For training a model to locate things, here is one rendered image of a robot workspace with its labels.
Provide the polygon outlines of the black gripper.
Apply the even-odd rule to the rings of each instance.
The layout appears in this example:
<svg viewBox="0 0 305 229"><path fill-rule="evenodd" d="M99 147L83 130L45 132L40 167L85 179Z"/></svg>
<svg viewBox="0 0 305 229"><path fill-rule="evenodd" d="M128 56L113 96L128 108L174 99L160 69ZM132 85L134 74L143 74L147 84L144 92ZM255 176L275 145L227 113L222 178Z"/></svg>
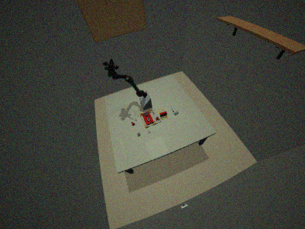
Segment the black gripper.
<svg viewBox="0 0 305 229"><path fill-rule="evenodd" d="M114 62L113 62L112 59L110 59L110 62L109 62L109 63L104 62L103 65L104 65L104 66L109 65L109 67L112 68L112 71L113 71L113 68L114 68L114 69L118 69L118 68L119 68L118 66L116 66L116 67L114 66ZM112 71L108 71L108 72L112 72Z"/></svg>

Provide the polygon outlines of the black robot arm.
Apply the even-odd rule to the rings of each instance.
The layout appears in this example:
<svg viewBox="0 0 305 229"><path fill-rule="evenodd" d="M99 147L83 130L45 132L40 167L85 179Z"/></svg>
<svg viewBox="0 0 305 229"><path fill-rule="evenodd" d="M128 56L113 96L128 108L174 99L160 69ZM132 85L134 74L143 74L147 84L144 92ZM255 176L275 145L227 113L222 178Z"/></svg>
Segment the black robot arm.
<svg viewBox="0 0 305 229"><path fill-rule="evenodd" d="M110 68L109 66L108 67L105 67L105 70L109 70L109 71L112 71L112 68ZM135 86L135 84L133 83L133 78L124 74L124 75L118 75L115 71L115 69L113 69L112 72L108 72L108 77L112 76L112 79L117 79L117 78L124 78L126 80L126 77L129 77L128 80L126 80L128 83L130 83L132 85L132 87L135 89L136 91L136 94L138 95L138 97L146 97L147 96L147 93L144 92L143 90L140 90L137 88L137 86Z"/></svg>

